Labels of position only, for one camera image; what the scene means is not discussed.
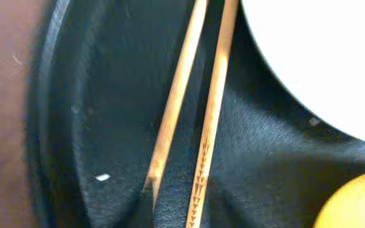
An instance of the yellow bowl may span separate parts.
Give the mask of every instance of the yellow bowl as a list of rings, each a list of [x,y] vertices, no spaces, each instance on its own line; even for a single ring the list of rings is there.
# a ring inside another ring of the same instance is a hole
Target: yellow bowl
[[[365,228],[365,174],[341,187],[323,206],[315,228]]]

